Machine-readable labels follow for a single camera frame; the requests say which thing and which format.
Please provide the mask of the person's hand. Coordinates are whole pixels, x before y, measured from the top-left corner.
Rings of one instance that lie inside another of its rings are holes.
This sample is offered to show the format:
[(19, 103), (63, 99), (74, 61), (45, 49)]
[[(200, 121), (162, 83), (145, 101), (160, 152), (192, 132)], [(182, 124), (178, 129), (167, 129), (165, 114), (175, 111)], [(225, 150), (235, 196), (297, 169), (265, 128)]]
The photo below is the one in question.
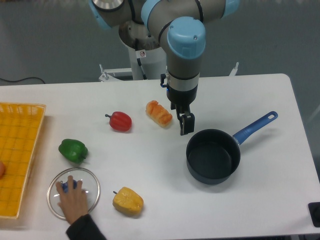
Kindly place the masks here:
[(74, 179), (72, 175), (67, 177), (68, 192), (64, 192), (62, 184), (56, 183), (56, 190), (59, 194), (60, 202), (58, 206), (61, 208), (66, 221), (71, 225), (78, 218), (89, 213), (88, 200), (86, 192), (82, 189), (83, 182), (77, 181), (77, 187), (74, 188)]

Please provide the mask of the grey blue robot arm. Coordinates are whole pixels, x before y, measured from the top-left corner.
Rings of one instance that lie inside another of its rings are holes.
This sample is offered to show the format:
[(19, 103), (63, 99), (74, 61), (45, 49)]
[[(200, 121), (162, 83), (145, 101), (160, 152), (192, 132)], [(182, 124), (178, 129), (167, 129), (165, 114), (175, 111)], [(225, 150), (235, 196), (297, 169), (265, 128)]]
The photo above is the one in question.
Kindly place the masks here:
[(181, 135), (194, 131), (190, 104), (197, 95), (206, 48), (205, 23), (233, 14), (239, 5), (238, 0), (89, 1), (103, 29), (118, 27), (133, 79), (160, 78)]

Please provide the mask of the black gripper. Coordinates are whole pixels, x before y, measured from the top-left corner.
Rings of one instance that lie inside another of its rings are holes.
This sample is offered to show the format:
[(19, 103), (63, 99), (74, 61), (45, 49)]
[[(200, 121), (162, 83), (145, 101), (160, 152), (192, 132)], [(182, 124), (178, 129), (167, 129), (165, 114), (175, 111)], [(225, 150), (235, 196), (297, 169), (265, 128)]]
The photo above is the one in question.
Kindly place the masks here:
[(190, 104), (196, 99), (198, 87), (188, 91), (178, 91), (168, 86), (166, 95), (170, 101), (170, 108), (176, 110), (176, 116), (179, 120), (180, 135), (184, 136), (194, 132), (195, 116), (193, 113), (184, 114), (185, 111), (190, 112)]

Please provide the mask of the black sleeved forearm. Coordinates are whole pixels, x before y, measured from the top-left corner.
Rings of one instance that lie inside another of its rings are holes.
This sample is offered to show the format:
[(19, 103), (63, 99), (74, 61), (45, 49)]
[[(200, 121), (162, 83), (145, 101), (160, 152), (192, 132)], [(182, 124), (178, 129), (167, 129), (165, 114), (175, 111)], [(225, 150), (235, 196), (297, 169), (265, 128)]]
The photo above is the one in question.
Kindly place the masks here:
[(70, 240), (106, 240), (90, 214), (79, 217), (66, 230)]

